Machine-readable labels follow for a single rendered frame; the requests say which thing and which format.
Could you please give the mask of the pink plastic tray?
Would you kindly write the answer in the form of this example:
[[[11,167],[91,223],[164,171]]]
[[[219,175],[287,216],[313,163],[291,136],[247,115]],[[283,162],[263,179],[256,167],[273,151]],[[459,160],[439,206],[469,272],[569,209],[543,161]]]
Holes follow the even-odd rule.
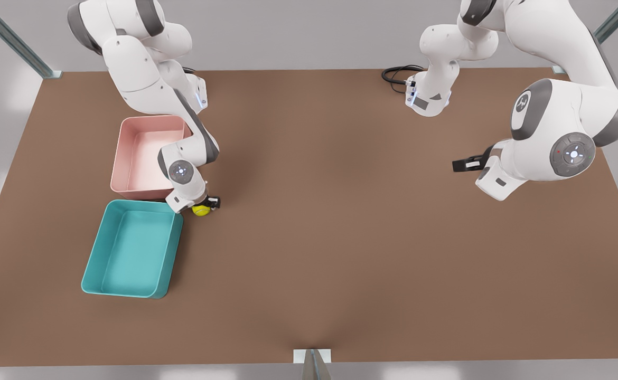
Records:
[[[126,118],[120,125],[110,188],[128,200],[162,200],[172,191],[157,162],[164,145],[191,136],[178,116]]]

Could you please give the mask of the teal plastic tray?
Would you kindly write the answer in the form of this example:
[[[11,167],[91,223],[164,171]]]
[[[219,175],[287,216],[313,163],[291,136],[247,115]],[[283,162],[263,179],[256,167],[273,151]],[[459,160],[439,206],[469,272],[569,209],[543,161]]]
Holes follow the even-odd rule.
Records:
[[[168,291],[184,218],[161,202],[106,206],[80,287],[94,295],[160,299]]]

